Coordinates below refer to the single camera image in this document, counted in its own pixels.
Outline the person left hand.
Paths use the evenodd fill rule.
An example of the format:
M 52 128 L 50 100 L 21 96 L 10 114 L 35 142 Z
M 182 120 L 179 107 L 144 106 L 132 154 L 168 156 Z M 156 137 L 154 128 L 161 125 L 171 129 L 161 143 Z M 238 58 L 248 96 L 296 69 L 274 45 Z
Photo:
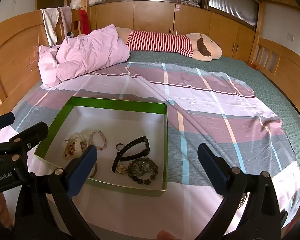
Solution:
M 4 194 L 0 193 L 0 222 L 5 228 L 14 227 L 14 221 L 11 217 Z

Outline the person right hand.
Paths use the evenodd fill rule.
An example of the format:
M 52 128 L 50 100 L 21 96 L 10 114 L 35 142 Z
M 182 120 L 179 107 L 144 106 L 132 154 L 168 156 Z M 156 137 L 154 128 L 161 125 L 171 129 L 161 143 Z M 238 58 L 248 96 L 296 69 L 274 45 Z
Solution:
M 161 230 L 157 234 L 157 240 L 180 240 L 175 235 L 171 234 L 170 232 L 166 230 Z

